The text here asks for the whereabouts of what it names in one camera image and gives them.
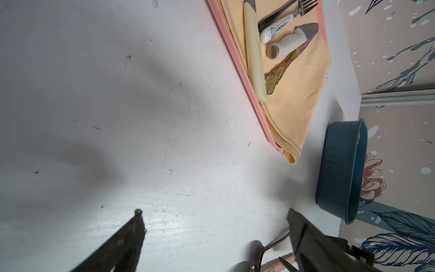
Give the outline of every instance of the pink tray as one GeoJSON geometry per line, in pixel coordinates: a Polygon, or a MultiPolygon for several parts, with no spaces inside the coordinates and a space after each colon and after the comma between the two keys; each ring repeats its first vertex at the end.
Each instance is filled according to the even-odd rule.
{"type": "MultiPolygon", "coordinates": [[[[230,26],[228,25],[227,18],[225,16],[224,10],[221,5],[221,1],[207,0],[207,2],[213,13],[214,19],[216,20],[217,26],[219,27],[222,33],[222,37],[224,38],[224,41],[227,44],[228,50],[230,51],[231,57],[233,58],[234,64],[236,65],[237,71],[239,72],[240,78],[242,79],[243,85],[245,86],[249,99],[251,100],[251,103],[254,106],[255,112],[257,113],[258,119],[260,120],[260,124],[263,127],[266,137],[268,138],[270,144],[274,148],[282,149],[275,143],[275,140],[273,139],[272,136],[272,132],[269,128],[268,121],[266,119],[266,115],[263,111],[262,106],[260,105],[260,102],[258,102],[257,97],[255,96],[255,92],[251,85],[251,81],[249,80],[248,73],[243,65],[243,60],[239,54],[237,45],[233,39],[233,34],[231,33],[230,26]]],[[[326,43],[328,44],[326,38],[325,19],[323,17],[322,0],[318,0],[317,17],[319,23],[319,32],[322,34],[326,43]]]]}

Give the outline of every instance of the bowl rim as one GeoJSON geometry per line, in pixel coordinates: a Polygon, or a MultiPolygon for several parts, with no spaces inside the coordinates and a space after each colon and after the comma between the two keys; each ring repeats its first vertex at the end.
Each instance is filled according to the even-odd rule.
{"type": "MultiPolygon", "coordinates": [[[[346,206],[346,211],[345,211],[345,223],[346,224],[351,224],[351,223],[353,223],[353,221],[355,221],[355,218],[352,220],[352,221],[349,221],[349,206],[351,205],[351,203],[350,203],[350,197],[351,197],[351,191],[352,191],[352,182],[353,182],[353,177],[354,177],[354,174],[355,174],[355,158],[356,158],[356,151],[357,151],[357,148],[358,148],[358,140],[359,141],[361,141],[361,139],[358,139],[358,138],[360,138],[361,136],[360,136],[360,130],[361,130],[361,125],[364,123],[364,125],[365,125],[365,121],[364,121],[364,119],[363,118],[360,118],[359,120],[358,120],[358,129],[357,129],[357,133],[355,134],[355,140],[354,140],[354,142],[355,142],[355,148],[354,148],[354,150],[352,151],[352,163],[351,163],[351,175],[349,175],[349,194],[348,194],[348,197],[347,197],[347,206],[346,206]]],[[[361,182],[361,188],[360,188],[360,190],[359,190],[359,193],[361,194],[361,190],[362,190],[362,184],[363,184],[363,182],[361,182]]]]}

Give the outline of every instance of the fork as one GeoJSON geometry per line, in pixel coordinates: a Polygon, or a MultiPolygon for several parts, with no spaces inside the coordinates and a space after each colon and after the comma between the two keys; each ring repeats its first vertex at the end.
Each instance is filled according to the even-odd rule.
{"type": "Polygon", "coordinates": [[[284,6],[282,6],[279,10],[275,10],[273,13],[269,14],[267,17],[264,17],[258,22],[258,31],[262,32],[265,28],[270,26],[278,17],[286,11],[291,5],[293,5],[297,0],[291,0],[284,6]]]}
{"type": "Polygon", "coordinates": [[[265,28],[260,34],[260,41],[267,44],[278,33],[281,32],[297,15],[304,16],[310,12],[315,6],[317,6],[317,0],[298,0],[299,7],[295,12],[285,16],[272,25],[265,28]]]}

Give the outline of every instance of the pink flower pattern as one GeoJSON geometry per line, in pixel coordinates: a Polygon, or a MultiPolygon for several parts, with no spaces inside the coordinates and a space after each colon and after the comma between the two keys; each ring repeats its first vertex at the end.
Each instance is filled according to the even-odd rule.
{"type": "Polygon", "coordinates": [[[361,189],[361,200],[365,200],[366,204],[374,201],[381,195],[382,190],[387,187],[385,181],[381,178],[382,172],[375,167],[381,165],[382,160],[375,159],[375,155],[367,153],[365,155],[364,165],[364,181],[361,189]]]}

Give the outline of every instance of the fork tines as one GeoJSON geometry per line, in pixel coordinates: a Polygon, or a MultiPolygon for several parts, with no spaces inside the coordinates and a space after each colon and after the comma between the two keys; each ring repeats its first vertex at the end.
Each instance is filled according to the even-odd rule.
{"type": "Polygon", "coordinates": [[[307,14],[315,6],[317,6],[317,0],[301,0],[301,16],[307,14]]]}

